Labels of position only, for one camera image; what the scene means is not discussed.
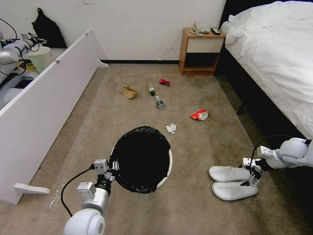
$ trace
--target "telephone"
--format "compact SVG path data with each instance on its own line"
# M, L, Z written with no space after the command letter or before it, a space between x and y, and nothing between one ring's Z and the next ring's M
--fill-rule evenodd
M193 34L197 34L198 36L204 36L204 34L208 34L210 31L207 24L195 22L193 23L193 30L189 30L189 32Z

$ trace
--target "red snack bag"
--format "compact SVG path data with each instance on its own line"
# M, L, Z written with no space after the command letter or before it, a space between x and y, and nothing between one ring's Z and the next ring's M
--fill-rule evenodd
M171 82L171 81L166 81L166 80L163 79L163 78L161 78L160 81L159 81L159 83L164 84L164 85L166 85L166 86L170 86L170 82Z
M190 115L191 118L197 119L197 120L205 120L208 117L208 112L204 109L200 109L197 112Z

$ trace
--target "remote control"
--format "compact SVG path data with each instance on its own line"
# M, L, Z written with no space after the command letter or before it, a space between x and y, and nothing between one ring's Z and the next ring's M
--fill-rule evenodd
M217 28L211 28L211 31L212 31L215 35L220 35L220 34L221 34Z

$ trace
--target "carpet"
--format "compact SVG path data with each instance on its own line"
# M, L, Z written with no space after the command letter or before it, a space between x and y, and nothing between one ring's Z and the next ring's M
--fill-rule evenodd
M159 84L161 78L170 80L170 87ZM150 96L149 83L163 100L163 111ZM125 85L137 88L139 96L124 97ZM208 111L206 120L189 117L199 109ZM166 130L171 123L176 134ZM96 71L31 182L50 188L50 194L24 195L17 206L0 205L1 234L63 234L69 219L60 201L63 185L94 160L108 158L123 134L143 125L166 136L173 154L171 174L147 195L112 183L105 234L311 234L283 173L265 174L259 193L250 198L226 202L213 194L208 168L239 165L250 157L251 140L215 77L181 76L177 65L148 64L113 64ZM95 172L67 187L64 200L72 213L81 208L76 187L84 181L94 182Z

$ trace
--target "water bottle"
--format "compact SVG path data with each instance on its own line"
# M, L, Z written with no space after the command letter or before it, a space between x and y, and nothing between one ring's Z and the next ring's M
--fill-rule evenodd
M152 87L152 84L149 83L149 92L150 92L150 95L154 96L156 94L156 91L154 90L154 88Z
M156 96L156 105L157 105L158 110L164 109L163 101L160 100L159 96Z

